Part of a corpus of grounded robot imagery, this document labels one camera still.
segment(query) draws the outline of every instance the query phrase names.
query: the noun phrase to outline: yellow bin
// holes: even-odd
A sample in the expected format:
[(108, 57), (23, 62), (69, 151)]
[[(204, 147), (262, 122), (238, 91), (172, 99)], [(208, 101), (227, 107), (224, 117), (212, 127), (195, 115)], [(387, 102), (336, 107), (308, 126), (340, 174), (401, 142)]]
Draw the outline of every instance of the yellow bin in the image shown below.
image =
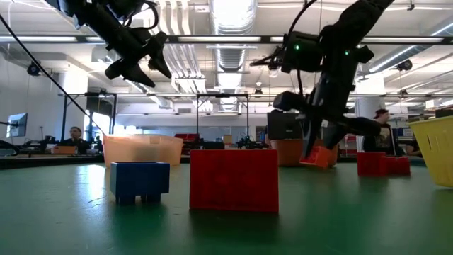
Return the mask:
[(433, 181), (453, 188), (453, 116), (409, 123)]

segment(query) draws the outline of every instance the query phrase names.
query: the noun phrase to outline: blue block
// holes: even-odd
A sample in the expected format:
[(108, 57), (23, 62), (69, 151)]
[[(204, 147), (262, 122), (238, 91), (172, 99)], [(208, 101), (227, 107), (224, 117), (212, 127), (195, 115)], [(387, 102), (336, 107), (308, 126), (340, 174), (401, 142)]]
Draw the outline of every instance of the blue block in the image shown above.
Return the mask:
[(143, 202), (160, 201), (170, 186), (170, 164), (161, 162), (113, 162), (110, 190), (117, 203), (133, 203), (135, 196)]

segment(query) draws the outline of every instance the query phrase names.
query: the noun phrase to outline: computer monitor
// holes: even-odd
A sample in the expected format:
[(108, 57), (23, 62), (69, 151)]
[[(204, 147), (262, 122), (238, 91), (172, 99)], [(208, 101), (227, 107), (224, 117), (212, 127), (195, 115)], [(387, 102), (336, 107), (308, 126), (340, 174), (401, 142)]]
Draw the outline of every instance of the computer monitor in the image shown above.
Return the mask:
[(20, 113), (10, 115), (8, 118), (8, 128), (6, 129), (6, 136), (10, 137), (24, 137), (27, 131), (27, 113)]
[(268, 113), (269, 140), (301, 139), (302, 127), (296, 113)]

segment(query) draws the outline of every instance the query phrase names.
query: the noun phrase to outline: green table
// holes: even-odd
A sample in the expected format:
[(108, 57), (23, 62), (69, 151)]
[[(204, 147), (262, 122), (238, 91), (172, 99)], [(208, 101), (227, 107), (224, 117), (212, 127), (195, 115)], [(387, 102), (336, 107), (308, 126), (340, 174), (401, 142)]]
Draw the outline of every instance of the green table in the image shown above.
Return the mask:
[(99, 165), (0, 171), (0, 254), (453, 254), (453, 190), (412, 171), (280, 169), (280, 215), (190, 212), (188, 165), (161, 204), (129, 207)]

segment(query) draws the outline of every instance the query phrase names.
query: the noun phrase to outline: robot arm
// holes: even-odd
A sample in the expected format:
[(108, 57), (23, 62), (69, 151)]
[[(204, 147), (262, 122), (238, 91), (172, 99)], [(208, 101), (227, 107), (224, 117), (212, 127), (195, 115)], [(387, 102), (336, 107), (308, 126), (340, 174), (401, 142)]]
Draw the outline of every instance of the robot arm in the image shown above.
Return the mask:
[(285, 37), (282, 72), (297, 69), (321, 72), (317, 86), (308, 96), (286, 91), (278, 95), (273, 106), (282, 110), (297, 109), (303, 115), (304, 155), (308, 157), (322, 120), (332, 123), (333, 132), (323, 139), (332, 149), (347, 133), (378, 135), (380, 126), (366, 118), (346, 118), (346, 103), (359, 62), (370, 61), (374, 54), (368, 47), (357, 48), (371, 31), (385, 9), (394, 0), (358, 0), (340, 15), (339, 20), (324, 27), (318, 37), (291, 32)]
[(121, 56), (105, 71), (109, 79), (122, 76), (124, 79), (155, 87), (154, 82), (140, 69), (138, 62), (146, 55), (150, 56), (148, 66), (157, 69), (166, 77), (171, 73), (166, 66), (162, 49), (167, 39), (165, 33), (151, 36), (148, 29), (129, 28), (120, 23), (127, 21), (140, 12), (147, 4), (155, 11), (155, 3), (147, 0), (46, 0), (66, 16), (74, 18), (75, 26), (79, 29), (87, 25), (94, 33), (107, 43), (107, 50), (114, 50)]

